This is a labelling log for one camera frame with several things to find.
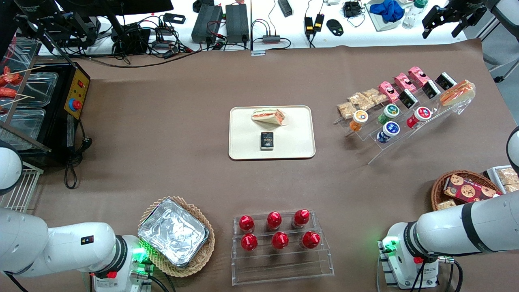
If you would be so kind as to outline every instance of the water bottle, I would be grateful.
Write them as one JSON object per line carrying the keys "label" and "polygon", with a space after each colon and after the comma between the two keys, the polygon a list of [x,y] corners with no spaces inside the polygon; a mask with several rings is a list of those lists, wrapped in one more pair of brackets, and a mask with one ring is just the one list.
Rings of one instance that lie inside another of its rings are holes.
{"label": "water bottle", "polygon": [[415,0],[414,5],[405,15],[404,22],[402,22],[402,26],[405,29],[412,29],[413,26],[415,26],[418,15],[422,13],[425,10],[425,7],[427,6],[427,1],[428,0]]}

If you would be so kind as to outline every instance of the red switch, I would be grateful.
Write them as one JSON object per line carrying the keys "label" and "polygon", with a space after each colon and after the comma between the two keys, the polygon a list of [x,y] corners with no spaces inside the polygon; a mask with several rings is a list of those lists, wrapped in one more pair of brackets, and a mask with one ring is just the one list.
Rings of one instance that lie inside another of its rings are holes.
{"label": "red switch", "polygon": [[81,102],[79,100],[74,100],[72,102],[72,107],[74,108],[74,110],[79,110],[81,109]]}
{"label": "red switch", "polygon": [[106,274],[106,277],[108,277],[109,279],[115,279],[115,277],[117,277],[117,272],[116,271],[108,272],[108,274]]}

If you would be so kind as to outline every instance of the small bottle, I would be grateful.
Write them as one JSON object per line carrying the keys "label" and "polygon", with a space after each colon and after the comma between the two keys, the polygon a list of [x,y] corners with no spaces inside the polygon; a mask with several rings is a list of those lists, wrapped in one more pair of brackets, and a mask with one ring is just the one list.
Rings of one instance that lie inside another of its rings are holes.
{"label": "small bottle", "polygon": [[321,242],[321,237],[315,233],[315,232],[305,232],[303,236],[301,236],[301,240],[299,241],[299,244],[302,248],[315,248],[319,245],[319,242]]}
{"label": "small bottle", "polygon": [[378,132],[377,140],[380,143],[387,143],[389,139],[398,135],[400,133],[400,126],[397,123],[389,121],[384,124],[382,127],[382,131]]}
{"label": "small bottle", "polygon": [[418,15],[425,10],[428,0],[415,0],[414,5],[411,7],[409,12],[405,15],[402,26],[405,29],[412,29],[415,26]]}
{"label": "small bottle", "polygon": [[378,122],[381,125],[384,125],[385,123],[389,122],[390,120],[396,118],[400,114],[400,110],[398,106],[394,104],[388,104],[384,108],[384,112],[378,116]]}
{"label": "small bottle", "polygon": [[415,110],[413,115],[407,119],[407,126],[411,129],[416,129],[420,124],[427,122],[431,116],[431,110],[426,107],[419,107]]}
{"label": "small bottle", "polygon": [[240,218],[240,229],[245,233],[254,232],[254,219],[248,215],[242,216]]}
{"label": "small bottle", "polygon": [[354,132],[360,131],[362,125],[367,122],[368,115],[365,111],[356,111],[353,120],[350,122],[350,129]]}
{"label": "small bottle", "polygon": [[246,251],[253,251],[258,246],[258,239],[252,233],[247,233],[241,238],[241,247]]}
{"label": "small bottle", "polygon": [[271,212],[267,216],[267,228],[270,231],[276,231],[279,229],[279,225],[281,225],[281,215],[276,211]]}
{"label": "small bottle", "polygon": [[307,209],[297,211],[292,217],[292,227],[301,229],[310,220],[310,212]]}
{"label": "small bottle", "polygon": [[289,244],[289,237],[284,232],[276,232],[272,236],[272,247],[275,249],[283,249]]}

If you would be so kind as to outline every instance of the blue cloth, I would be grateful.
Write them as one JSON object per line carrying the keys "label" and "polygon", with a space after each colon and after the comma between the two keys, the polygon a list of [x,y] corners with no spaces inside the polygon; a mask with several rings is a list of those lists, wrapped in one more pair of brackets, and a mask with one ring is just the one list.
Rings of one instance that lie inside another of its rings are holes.
{"label": "blue cloth", "polygon": [[387,22],[396,22],[404,17],[404,9],[395,0],[384,0],[380,4],[370,6],[370,12],[382,15]]}

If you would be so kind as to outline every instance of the table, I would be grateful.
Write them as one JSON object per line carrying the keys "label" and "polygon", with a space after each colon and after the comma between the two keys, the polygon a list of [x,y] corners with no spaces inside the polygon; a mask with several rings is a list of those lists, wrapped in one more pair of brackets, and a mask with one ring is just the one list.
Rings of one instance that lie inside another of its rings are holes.
{"label": "table", "polygon": [[[387,58],[399,64],[381,66]],[[136,234],[142,213],[156,199],[184,197],[211,222],[216,245],[201,272],[175,280],[183,292],[273,290],[274,284],[231,287],[233,216],[303,207],[319,216],[335,276],[278,282],[276,290],[375,291],[376,241],[394,223],[431,210],[430,189],[441,174],[507,164],[504,147],[515,127],[478,40],[405,51],[344,46],[272,51],[261,58],[246,51],[208,52],[142,69],[80,63],[93,77],[82,117],[93,144],[77,167],[79,189],[64,187],[63,170],[45,172],[34,214],[49,227],[102,221],[117,234]],[[335,106],[414,65],[431,76],[446,71],[456,80],[469,79],[476,84],[476,98],[462,115],[423,128],[367,166],[374,149],[345,138],[332,124]],[[228,157],[230,109],[267,104],[311,108],[313,158],[236,162]],[[514,290],[519,278],[510,267],[518,259],[514,251],[458,258],[465,272],[463,291]],[[441,269],[443,285],[447,273]],[[77,271],[19,280],[29,291],[84,289]],[[0,277],[0,287],[17,291],[6,277]]]}
{"label": "table", "polygon": [[[222,0],[221,5],[223,6],[225,13],[225,5],[234,3],[234,0]],[[246,0],[248,10],[248,18],[249,23],[251,23],[250,10],[251,10],[251,0]],[[321,1],[312,0],[310,2],[310,8],[308,9],[309,16],[315,18],[317,12],[321,7]],[[427,6],[427,11],[433,5],[440,5],[443,7],[447,3],[446,0],[430,0],[429,5]],[[192,9],[192,1],[175,1],[173,3],[174,9],[169,11],[174,14],[182,14],[186,16],[186,22],[184,24],[174,24],[173,26],[179,32],[180,40],[189,48],[193,50],[199,49],[200,45],[197,43],[193,43],[191,39],[191,32],[193,30],[193,26],[195,25],[196,18],[198,16],[197,13],[193,12]],[[268,20],[268,13],[272,9],[274,2],[253,2],[252,3],[252,16],[253,20],[257,18],[262,18]],[[305,14],[305,10],[307,8],[307,2],[293,2],[292,8],[294,10],[294,15],[285,18],[279,5],[276,4],[276,7],[272,11],[271,19],[273,24],[277,28],[277,33],[281,35],[281,37],[285,37],[291,40],[292,46],[290,48],[307,48],[309,46],[306,37],[304,36],[303,31],[303,17]],[[407,30],[404,29],[401,25],[397,28],[382,32],[377,32],[371,18],[368,13],[365,13],[366,19],[358,28],[352,27],[346,19],[343,17],[341,12],[342,5],[333,5],[327,6],[326,4],[323,6],[322,13],[325,14],[324,18],[324,26],[326,21],[331,18],[337,19],[343,26],[345,33],[341,37],[334,36],[328,28],[324,27],[320,33],[316,35],[314,39],[314,44],[316,47],[335,47],[339,45],[346,45],[350,47],[371,47],[371,46],[404,46],[404,45],[435,45],[435,44],[451,44],[459,41],[466,40],[466,36],[463,32],[461,32],[457,37],[453,38],[451,36],[452,30],[456,27],[457,23],[447,23],[433,30],[431,35],[427,39],[423,39],[422,32],[423,27],[421,24],[417,24],[414,28]],[[128,15],[126,16],[126,23],[134,23],[144,19],[145,17],[150,16],[150,14],[142,14],[142,15]],[[110,23],[104,19],[99,18],[103,23],[100,31],[105,31],[110,27]],[[123,18],[118,16],[117,19],[121,24],[123,24]],[[150,20],[157,22],[157,18],[150,18]],[[357,24],[358,19],[352,20],[353,23]],[[142,26],[145,27],[155,27],[155,25],[144,22]],[[220,33],[226,34],[225,26],[220,28]],[[261,37],[265,34],[265,28],[262,25],[255,25],[253,31],[253,37],[256,39],[257,37]],[[150,40],[153,41],[155,38],[152,33]],[[105,55],[110,54],[112,50],[113,42],[108,37],[102,39],[101,41],[94,44],[92,47],[86,50],[87,54],[92,55]],[[264,45],[261,41],[257,41],[257,44],[254,44],[254,50],[263,50],[267,48],[273,47],[283,47],[285,44],[280,45]],[[235,46],[227,46],[226,50],[242,50],[243,48]],[[47,48],[42,47],[40,53],[41,56],[50,56],[51,54],[47,50]]]}

